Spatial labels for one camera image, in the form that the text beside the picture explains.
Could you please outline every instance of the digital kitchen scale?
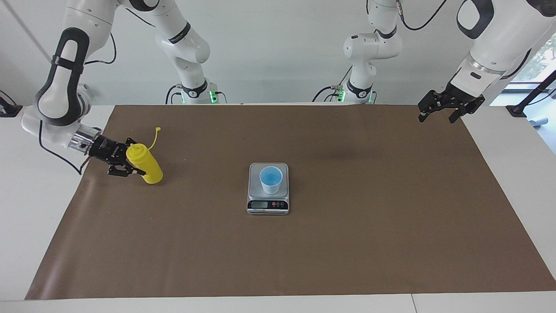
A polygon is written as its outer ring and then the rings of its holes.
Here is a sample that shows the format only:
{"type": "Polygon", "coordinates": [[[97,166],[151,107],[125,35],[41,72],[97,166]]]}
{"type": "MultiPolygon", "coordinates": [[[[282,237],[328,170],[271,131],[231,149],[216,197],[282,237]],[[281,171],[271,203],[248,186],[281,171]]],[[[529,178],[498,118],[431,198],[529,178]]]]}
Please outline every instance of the digital kitchen scale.
{"type": "Polygon", "coordinates": [[[290,211],[290,175],[285,163],[253,163],[249,167],[249,186],[247,187],[247,212],[253,215],[286,215],[290,211]],[[259,174],[262,169],[275,166],[284,175],[276,194],[262,190],[259,174]]]}

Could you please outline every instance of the white robotic arm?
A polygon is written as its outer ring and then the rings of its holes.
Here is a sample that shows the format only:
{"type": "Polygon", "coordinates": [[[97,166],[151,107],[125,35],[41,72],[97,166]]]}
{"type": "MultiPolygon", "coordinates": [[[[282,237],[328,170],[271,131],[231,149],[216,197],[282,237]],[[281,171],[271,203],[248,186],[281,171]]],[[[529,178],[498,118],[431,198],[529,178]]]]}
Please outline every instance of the white robotic arm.
{"type": "Polygon", "coordinates": [[[201,67],[209,58],[209,45],[184,19],[175,0],[68,0],[47,82],[23,114],[22,126],[44,141],[101,159],[110,165],[109,174],[128,176],[144,174],[126,161],[125,152],[134,141],[118,143],[80,123],[91,108],[80,76],[89,56],[106,44],[119,6],[149,12],[157,42],[178,70],[186,102],[213,102],[211,83],[201,67]]]}
{"type": "Polygon", "coordinates": [[[555,16],[556,0],[465,0],[458,27],[474,45],[446,89],[431,90],[419,102],[419,120],[446,108],[456,109],[451,123],[475,113],[485,101],[482,93],[523,59],[556,22],[555,16]]]}
{"type": "Polygon", "coordinates": [[[353,65],[351,76],[343,85],[344,101],[368,102],[376,75],[371,61],[392,58],[401,52],[402,40],[396,36],[396,0],[371,0],[368,18],[373,33],[354,35],[344,42],[344,54],[353,65]]]}

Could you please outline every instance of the cup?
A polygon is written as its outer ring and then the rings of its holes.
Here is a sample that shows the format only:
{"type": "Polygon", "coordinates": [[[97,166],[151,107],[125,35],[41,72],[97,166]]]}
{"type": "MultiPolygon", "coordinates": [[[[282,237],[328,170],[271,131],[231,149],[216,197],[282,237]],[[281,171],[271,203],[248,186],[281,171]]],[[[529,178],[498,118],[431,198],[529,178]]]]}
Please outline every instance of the cup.
{"type": "Polygon", "coordinates": [[[280,190],[280,184],[284,179],[282,171],[274,166],[265,167],[259,174],[262,190],[267,194],[276,194],[280,190]]]}

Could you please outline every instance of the white table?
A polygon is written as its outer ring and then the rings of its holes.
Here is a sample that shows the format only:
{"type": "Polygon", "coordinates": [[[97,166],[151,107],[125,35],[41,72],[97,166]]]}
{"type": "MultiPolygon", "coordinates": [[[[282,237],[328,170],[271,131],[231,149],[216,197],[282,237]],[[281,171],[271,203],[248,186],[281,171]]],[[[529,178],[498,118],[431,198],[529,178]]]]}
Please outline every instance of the white table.
{"type": "MultiPolygon", "coordinates": [[[[103,127],[112,110],[95,106],[84,123],[103,127]]],[[[464,122],[556,276],[556,155],[525,119],[511,118],[503,107],[483,107],[464,122]]],[[[21,301],[80,177],[41,150],[19,118],[0,119],[0,134],[0,312],[556,312],[556,292],[21,301]]],[[[52,148],[75,164],[84,159],[52,148]]]]}

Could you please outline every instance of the tree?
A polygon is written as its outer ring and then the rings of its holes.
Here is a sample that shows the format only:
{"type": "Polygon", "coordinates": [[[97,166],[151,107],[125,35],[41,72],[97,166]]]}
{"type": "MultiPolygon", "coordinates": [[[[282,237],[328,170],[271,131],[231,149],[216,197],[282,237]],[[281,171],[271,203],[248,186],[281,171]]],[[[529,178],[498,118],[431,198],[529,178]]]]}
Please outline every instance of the tree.
{"type": "Polygon", "coordinates": [[[556,34],[540,48],[539,52],[523,67],[523,69],[513,79],[514,81],[531,81],[547,68],[546,62],[553,61],[556,58],[556,34]]]}

